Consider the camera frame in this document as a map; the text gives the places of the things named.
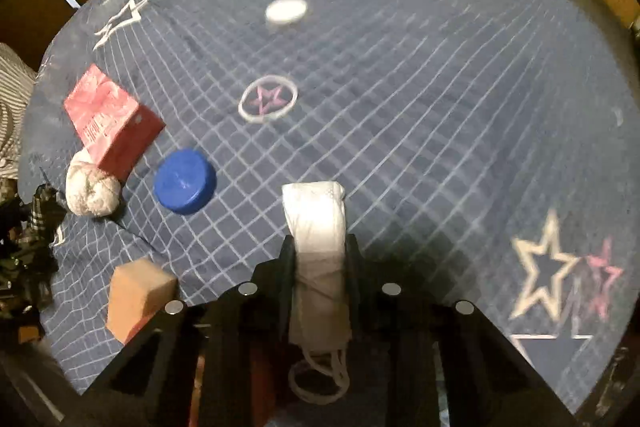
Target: red box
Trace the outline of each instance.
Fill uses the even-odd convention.
[[[164,129],[160,118],[95,64],[66,97],[65,109],[92,161],[122,183]]]

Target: blue lid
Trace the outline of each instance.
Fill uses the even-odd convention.
[[[162,163],[154,192],[162,206],[176,214],[193,214],[205,206],[216,190],[216,172],[207,159],[193,149],[181,149]]]

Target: striped fabric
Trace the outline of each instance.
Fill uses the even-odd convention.
[[[0,42],[0,177],[17,179],[22,116],[36,73]]]

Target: pink star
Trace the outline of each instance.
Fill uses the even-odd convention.
[[[258,98],[251,101],[252,105],[257,105],[260,115],[264,115],[271,107],[280,107],[287,103],[286,100],[280,98],[280,92],[282,86],[274,87],[273,89],[264,89],[262,86],[258,86]],[[264,100],[271,99],[269,102],[263,105]]]
[[[591,267],[593,280],[597,286],[597,294],[589,304],[589,311],[597,311],[600,320],[606,321],[609,318],[609,289],[614,281],[622,275],[624,271],[617,266],[611,266],[611,238],[607,237],[602,244],[602,252],[599,257],[595,255],[587,256],[587,263]],[[602,270],[609,274],[609,277],[602,283]]]

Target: orange box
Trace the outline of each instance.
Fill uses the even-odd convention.
[[[160,118],[95,64],[66,97],[65,109],[92,161],[122,183],[164,129]]]

